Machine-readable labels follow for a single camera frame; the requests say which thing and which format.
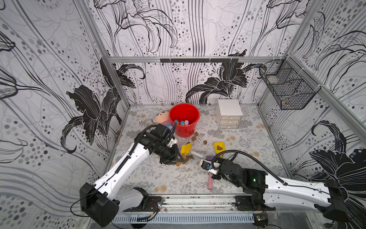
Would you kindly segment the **green cleaning brush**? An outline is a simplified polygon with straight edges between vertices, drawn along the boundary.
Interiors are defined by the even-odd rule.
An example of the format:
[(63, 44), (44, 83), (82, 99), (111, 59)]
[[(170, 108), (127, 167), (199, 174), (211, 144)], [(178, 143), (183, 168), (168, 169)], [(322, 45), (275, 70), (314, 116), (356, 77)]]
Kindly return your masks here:
[(194, 151), (191, 151), (191, 155), (194, 155), (200, 159), (205, 159), (205, 156), (201, 155), (200, 153), (194, 152)]

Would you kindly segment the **yellow trowel wooden handle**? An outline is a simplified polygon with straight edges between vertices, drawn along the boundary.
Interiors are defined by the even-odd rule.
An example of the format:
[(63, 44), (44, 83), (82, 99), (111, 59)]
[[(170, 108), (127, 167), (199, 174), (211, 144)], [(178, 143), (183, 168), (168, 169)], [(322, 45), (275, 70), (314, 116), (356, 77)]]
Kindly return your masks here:
[(180, 155), (179, 155), (178, 158), (180, 160), (183, 160), (183, 161), (176, 162), (177, 167), (182, 165), (182, 163), (185, 160), (184, 155), (188, 155), (188, 153), (190, 153), (190, 151), (191, 151), (191, 143), (187, 143), (186, 145), (182, 145), (181, 152), (180, 152)]

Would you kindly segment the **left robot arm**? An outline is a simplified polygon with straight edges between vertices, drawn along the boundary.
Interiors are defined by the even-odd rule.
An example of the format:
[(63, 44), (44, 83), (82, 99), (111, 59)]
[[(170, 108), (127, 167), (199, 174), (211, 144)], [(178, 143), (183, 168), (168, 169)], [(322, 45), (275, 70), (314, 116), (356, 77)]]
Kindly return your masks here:
[(85, 216), (104, 228), (120, 210), (145, 210), (149, 195), (144, 189), (133, 188), (120, 198), (117, 197), (118, 191), (151, 154), (158, 155), (159, 162), (165, 165), (184, 161), (174, 132), (175, 127), (168, 128), (162, 124), (146, 127), (134, 139), (127, 153), (105, 175), (93, 184), (85, 183), (79, 192), (81, 211)]

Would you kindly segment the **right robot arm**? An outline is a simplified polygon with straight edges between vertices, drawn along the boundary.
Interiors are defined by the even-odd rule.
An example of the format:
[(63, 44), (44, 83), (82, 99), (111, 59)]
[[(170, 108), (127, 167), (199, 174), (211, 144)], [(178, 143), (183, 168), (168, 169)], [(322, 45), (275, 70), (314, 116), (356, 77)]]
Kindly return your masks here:
[(214, 179), (224, 179), (250, 194), (250, 205), (255, 210), (314, 210), (319, 211), (326, 219), (350, 222), (345, 199), (334, 180), (303, 182), (276, 177), (257, 169), (244, 169), (223, 158), (218, 163), (209, 161), (202, 168), (212, 172)]

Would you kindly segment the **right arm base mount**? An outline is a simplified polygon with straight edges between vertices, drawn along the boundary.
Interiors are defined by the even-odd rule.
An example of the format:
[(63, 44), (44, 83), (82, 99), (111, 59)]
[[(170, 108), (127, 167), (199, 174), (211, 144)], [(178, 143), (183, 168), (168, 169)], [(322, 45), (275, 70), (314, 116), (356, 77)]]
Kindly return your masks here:
[(275, 211), (276, 208), (265, 204), (263, 194), (235, 196), (235, 206), (239, 211)]

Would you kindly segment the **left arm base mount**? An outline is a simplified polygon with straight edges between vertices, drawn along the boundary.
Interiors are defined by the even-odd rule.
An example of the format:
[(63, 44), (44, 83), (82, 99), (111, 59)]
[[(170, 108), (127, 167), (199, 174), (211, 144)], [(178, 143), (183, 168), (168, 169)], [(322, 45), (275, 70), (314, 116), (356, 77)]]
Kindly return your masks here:
[(124, 212), (156, 212), (161, 206), (163, 198), (161, 196), (144, 197), (139, 206), (124, 210)]

